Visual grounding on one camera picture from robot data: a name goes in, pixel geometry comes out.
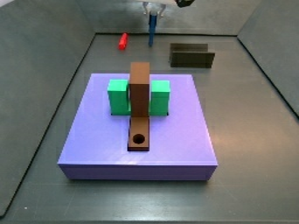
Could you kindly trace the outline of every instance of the purple block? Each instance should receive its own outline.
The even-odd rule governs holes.
[[[149,151],[127,151],[129,116],[111,115],[108,82],[128,74],[93,73],[58,166],[68,179],[208,180],[217,167],[201,105],[188,74],[171,82],[169,115],[151,116]]]

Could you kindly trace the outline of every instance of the gray table surface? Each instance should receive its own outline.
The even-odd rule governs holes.
[[[5,217],[9,221],[299,221],[299,125],[236,38],[97,35]],[[212,69],[171,68],[171,43],[208,43]],[[56,165],[92,73],[192,74],[219,168],[208,182],[67,180]]]

